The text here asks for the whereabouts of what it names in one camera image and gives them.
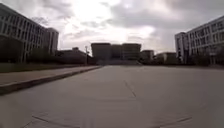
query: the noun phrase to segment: cloud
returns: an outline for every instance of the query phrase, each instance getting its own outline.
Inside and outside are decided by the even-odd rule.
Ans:
[[[49,22],[43,17],[32,17],[31,20],[43,26],[49,26]]]
[[[174,51],[174,34],[223,15],[223,0],[0,0],[60,32],[59,49],[91,41]]]

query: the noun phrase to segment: paved ground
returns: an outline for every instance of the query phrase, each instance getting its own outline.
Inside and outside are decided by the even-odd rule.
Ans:
[[[0,124],[4,128],[223,128],[223,76],[223,70],[104,67],[0,97]]]
[[[0,86],[5,86],[6,84],[29,81],[29,80],[39,79],[39,78],[45,78],[45,77],[54,76],[54,75],[66,74],[70,72],[80,71],[83,69],[91,69],[93,67],[94,66],[51,69],[51,70],[41,70],[41,71],[0,73]]]

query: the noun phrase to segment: pavement joint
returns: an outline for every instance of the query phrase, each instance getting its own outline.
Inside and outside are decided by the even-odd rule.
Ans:
[[[71,125],[61,124],[61,123],[54,122],[54,121],[51,121],[51,120],[46,120],[46,119],[43,119],[43,118],[40,118],[40,117],[37,117],[37,116],[32,116],[32,117],[34,119],[39,120],[39,121],[43,121],[43,122],[46,122],[46,123],[49,123],[49,124],[52,124],[52,125],[56,125],[56,126],[60,126],[60,127],[64,127],[64,128],[80,128],[80,127],[75,127],[75,126],[71,126]]]

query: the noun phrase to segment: building facade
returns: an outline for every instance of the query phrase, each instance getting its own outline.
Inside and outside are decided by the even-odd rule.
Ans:
[[[176,57],[179,63],[187,63],[189,43],[187,34],[181,32],[175,35]]]
[[[111,58],[122,59],[122,45],[119,44],[111,45]]]
[[[14,61],[25,62],[34,49],[45,48],[50,53],[55,52],[58,34],[56,30],[45,28],[0,3],[0,53],[12,55]]]
[[[111,45],[110,43],[92,43],[92,54],[97,60],[111,59]]]
[[[122,45],[123,60],[138,60],[140,57],[141,45],[125,43]]]
[[[175,35],[175,42],[177,56],[182,63],[185,63],[183,58],[186,49],[189,56],[207,54],[212,59],[224,47],[224,16]]]
[[[154,51],[153,50],[143,50],[140,52],[140,60],[143,63],[151,63],[154,59]]]
[[[155,56],[157,64],[177,64],[177,58],[175,52],[159,53]]]

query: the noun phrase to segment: distant building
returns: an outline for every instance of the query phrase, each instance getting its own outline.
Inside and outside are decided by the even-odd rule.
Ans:
[[[87,62],[87,57],[91,58],[86,53],[80,51],[78,48],[73,48],[72,50],[60,50],[57,51],[57,57],[62,63],[70,64],[85,64]]]
[[[34,49],[46,49],[54,53],[57,50],[58,32],[0,3],[0,40],[0,60],[25,62]]]
[[[189,56],[189,45],[187,34],[181,32],[175,35],[176,57],[179,63],[186,64]]]
[[[177,57],[185,63],[186,55],[208,54],[211,62],[224,48],[224,16],[196,27],[186,33],[175,35]]]
[[[111,45],[111,59],[122,59],[122,45],[112,44]]]
[[[174,52],[159,53],[155,56],[155,61],[157,64],[177,64],[176,53]]]
[[[140,56],[141,45],[125,43],[122,45],[123,60],[138,60]]]
[[[154,51],[153,50],[143,50],[140,52],[140,60],[143,63],[149,64],[154,59]]]
[[[140,56],[140,44],[113,44],[92,43],[93,57],[102,64],[112,63],[111,60],[138,60]]]
[[[92,54],[97,60],[111,59],[111,45],[110,43],[92,43]]]

